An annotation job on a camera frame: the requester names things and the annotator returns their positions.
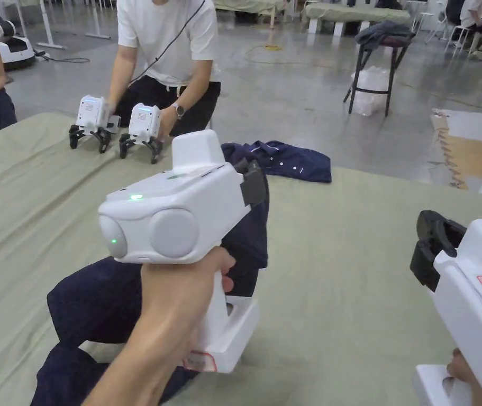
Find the person's right hand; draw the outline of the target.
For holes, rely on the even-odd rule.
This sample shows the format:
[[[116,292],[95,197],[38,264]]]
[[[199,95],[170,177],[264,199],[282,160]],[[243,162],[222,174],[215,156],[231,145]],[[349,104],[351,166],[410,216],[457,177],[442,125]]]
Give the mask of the person's right hand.
[[[452,359],[446,366],[450,377],[465,382],[473,390],[477,387],[477,380],[459,348],[452,351]]]

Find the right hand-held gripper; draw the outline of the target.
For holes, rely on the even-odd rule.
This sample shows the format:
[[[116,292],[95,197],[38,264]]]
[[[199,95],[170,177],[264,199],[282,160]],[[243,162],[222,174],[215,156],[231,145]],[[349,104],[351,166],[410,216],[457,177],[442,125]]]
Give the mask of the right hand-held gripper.
[[[482,219],[468,227],[433,210],[419,213],[418,241],[410,270],[426,287],[434,307],[473,375],[473,382],[449,375],[444,365],[415,369],[420,405],[473,405],[482,391]]]

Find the person's left hand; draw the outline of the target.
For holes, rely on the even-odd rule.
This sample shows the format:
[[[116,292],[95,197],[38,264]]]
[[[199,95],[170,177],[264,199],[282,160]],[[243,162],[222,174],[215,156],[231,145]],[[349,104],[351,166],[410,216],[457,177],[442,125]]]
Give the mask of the person's left hand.
[[[209,308],[215,277],[231,291],[229,270],[235,258],[224,248],[211,249],[193,264],[144,264],[138,335],[166,354],[183,357],[195,348],[200,323]]]

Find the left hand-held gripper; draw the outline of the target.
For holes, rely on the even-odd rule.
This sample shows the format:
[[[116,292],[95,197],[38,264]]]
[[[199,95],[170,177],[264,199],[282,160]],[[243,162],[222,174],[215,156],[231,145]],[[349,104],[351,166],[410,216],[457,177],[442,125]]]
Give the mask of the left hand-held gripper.
[[[228,163],[213,130],[176,137],[171,155],[171,170],[114,191],[100,205],[99,225],[116,261],[198,262],[268,201],[258,163]],[[231,373],[258,321],[257,301],[227,297],[217,272],[199,343],[183,366],[199,372]]]

